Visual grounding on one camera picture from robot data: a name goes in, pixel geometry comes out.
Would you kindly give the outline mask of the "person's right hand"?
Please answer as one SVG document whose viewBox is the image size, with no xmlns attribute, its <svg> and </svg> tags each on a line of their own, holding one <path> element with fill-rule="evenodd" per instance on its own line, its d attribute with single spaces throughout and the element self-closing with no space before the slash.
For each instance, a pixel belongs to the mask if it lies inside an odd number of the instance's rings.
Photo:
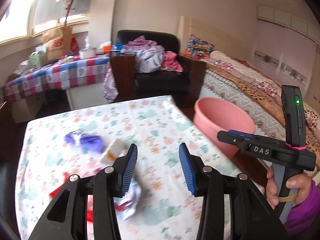
<svg viewBox="0 0 320 240">
<path fill-rule="evenodd" d="M 267 186 L 266 186 L 266 198 L 271 207 L 274 209 L 278 204 L 279 204 L 279 198 L 278 198 L 278 188 L 276 185 L 276 182 L 274 181 L 274 171 L 273 167 L 270 166 L 267 171 Z M 298 174 L 290 179 L 287 180 L 286 182 L 286 187 L 288 189 L 297 189 L 298 194 L 297 197 L 295 198 L 293 207 L 302 204 L 304 200 L 309 195 L 311 186 L 312 186 L 313 180 L 308 177 L 305 174 Z"/>
</svg>

